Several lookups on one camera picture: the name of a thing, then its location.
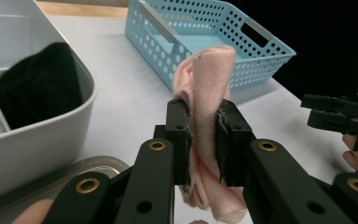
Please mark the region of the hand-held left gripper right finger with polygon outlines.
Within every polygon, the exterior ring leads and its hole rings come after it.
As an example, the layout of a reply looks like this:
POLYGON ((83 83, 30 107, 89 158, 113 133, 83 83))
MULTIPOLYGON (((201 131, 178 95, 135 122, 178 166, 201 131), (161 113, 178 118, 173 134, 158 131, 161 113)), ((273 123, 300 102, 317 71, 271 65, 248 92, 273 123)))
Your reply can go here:
POLYGON ((220 182, 229 187, 244 185, 245 149, 254 138, 252 128, 236 105, 223 100, 215 113, 215 157, 220 182))

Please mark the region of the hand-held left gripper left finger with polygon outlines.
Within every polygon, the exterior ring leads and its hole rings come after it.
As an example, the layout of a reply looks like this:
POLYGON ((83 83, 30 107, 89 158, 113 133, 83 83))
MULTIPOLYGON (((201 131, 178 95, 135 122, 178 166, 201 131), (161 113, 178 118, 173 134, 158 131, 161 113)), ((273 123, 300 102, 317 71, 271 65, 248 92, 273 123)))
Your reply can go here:
POLYGON ((174 184, 189 185, 192 134, 186 104, 183 101, 173 99, 167 103, 166 122, 155 127, 153 137, 164 138, 173 144, 174 184))

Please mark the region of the pink sock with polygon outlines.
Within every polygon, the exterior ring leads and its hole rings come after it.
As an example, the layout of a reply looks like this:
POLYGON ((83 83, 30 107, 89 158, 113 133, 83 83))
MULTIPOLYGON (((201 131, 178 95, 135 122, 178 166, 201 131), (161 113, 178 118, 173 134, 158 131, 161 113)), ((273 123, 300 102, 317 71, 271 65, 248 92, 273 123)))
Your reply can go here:
POLYGON ((247 213, 241 187, 219 180, 215 157, 215 113, 230 97, 229 81, 236 51, 224 45, 203 49, 182 61, 172 80, 173 96, 186 104, 190 133, 190 182, 181 187, 183 200, 192 207, 212 212, 225 224, 239 224, 247 213))

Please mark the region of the light blue perforated basket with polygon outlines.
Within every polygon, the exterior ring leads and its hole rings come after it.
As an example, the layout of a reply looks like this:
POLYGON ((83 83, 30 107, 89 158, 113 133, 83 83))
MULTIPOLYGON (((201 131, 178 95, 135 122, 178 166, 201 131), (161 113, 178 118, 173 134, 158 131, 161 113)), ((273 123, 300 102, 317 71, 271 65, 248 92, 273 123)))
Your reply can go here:
POLYGON ((190 55, 236 50, 230 90, 240 101, 266 83, 296 52, 230 3, 220 0, 129 0, 125 35, 168 89, 190 55))

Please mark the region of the white compartment organizer box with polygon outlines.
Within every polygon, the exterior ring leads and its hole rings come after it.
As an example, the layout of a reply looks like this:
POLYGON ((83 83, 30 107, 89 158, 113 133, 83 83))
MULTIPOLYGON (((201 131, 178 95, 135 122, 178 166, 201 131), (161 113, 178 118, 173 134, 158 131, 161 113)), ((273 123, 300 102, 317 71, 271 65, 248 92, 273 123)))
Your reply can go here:
MULTIPOLYGON (((35 0, 0 0, 0 76, 20 60, 64 40, 35 0)), ((72 55, 81 106, 14 131, 0 111, 0 197, 61 169, 79 154, 98 88, 77 52, 72 55)))

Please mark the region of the black sock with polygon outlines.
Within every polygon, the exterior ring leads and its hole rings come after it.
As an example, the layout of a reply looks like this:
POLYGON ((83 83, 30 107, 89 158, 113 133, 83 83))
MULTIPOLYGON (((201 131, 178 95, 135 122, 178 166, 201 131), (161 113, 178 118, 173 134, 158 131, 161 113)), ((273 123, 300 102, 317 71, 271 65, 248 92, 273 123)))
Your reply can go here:
POLYGON ((56 42, 0 77, 0 109, 14 130, 76 109, 83 103, 68 44, 56 42))

